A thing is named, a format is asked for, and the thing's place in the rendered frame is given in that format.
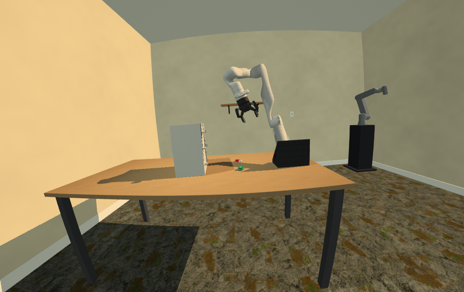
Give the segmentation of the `white chest of drawers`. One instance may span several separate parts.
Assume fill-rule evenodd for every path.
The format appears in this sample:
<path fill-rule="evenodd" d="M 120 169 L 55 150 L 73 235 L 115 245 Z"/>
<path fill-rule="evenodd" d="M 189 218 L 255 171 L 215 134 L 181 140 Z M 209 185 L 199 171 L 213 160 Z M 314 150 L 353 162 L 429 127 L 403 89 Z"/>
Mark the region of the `white chest of drawers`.
<path fill-rule="evenodd" d="M 200 125 L 169 126 L 176 178 L 205 175 Z"/>

